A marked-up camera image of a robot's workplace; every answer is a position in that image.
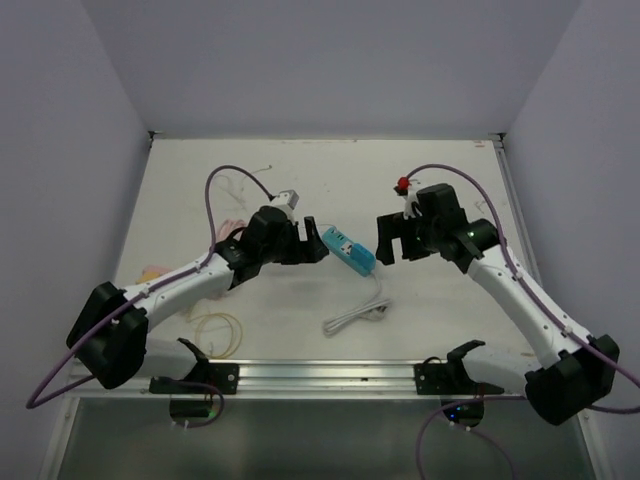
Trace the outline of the teal power strip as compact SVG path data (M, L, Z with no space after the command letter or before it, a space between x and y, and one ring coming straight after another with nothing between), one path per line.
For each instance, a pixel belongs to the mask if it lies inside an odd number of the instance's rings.
M347 247L352 243L358 243L358 242L354 242L334 226L326 230L322 234L321 239L332 254L334 254L344 264L346 264L349 268L351 268L347 264Z

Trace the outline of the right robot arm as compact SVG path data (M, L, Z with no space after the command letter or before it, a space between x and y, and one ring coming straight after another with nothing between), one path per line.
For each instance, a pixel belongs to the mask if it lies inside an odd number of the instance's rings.
M395 262L393 241L402 257L415 261L438 254L482 287L531 346L531 360L471 340L450 351L441 365L422 364L428 379L442 380L454 394L482 387L524 396L547 423L560 425L608 395L619 347L608 335L594 337L564 316L560 307L503 247L496 226L469 221L454 188L424 187L401 178L394 188L403 211L378 217L377 259Z

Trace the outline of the pink power strip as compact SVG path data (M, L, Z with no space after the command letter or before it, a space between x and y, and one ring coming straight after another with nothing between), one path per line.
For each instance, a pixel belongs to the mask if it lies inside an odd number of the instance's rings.
M157 266L157 265L148 265L142 270L142 273L140 277L136 280L136 283L142 284L142 283L150 282L170 272L171 272L170 268Z

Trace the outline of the blue plug adapter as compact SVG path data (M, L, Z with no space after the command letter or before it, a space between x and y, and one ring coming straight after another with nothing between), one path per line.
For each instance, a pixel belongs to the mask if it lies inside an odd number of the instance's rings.
M347 247L347 264L363 277L369 276L375 269L374 254L359 243L352 243Z

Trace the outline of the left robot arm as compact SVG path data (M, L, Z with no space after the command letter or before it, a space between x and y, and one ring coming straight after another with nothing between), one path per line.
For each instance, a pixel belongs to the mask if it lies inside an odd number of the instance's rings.
M96 287L67 345L106 389L153 376L172 378L185 392L197 392L208 379L205 355L186 339L156 340L149 333L198 301L253 279L266 264L315 264L328 253L313 218L298 225L283 210L263 206L246 226L175 271L126 288L110 282Z

